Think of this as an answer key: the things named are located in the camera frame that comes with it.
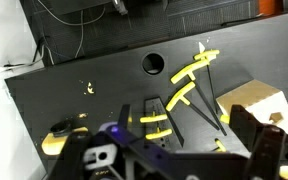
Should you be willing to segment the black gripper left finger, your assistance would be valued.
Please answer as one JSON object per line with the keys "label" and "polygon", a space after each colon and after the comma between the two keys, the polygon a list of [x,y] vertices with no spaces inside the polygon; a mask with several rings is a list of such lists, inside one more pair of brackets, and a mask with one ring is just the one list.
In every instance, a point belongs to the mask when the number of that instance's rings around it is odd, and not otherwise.
{"label": "black gripper left finger", "polygon": [[129,121],[131,120],[131,106],[129,104],[125,104],[122,106],[118,125],[123,128],[127,128]]}

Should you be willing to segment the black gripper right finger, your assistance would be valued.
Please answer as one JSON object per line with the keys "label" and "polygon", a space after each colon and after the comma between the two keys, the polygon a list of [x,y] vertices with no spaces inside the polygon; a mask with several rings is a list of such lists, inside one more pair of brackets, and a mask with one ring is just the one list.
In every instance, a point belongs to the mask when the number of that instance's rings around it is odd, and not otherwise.
{"label": "black gripper right finger", "polygon": [[252,155],[262,154],[260,142],[263,138],[264,125],[243,106],[232,106],[229,127]]}

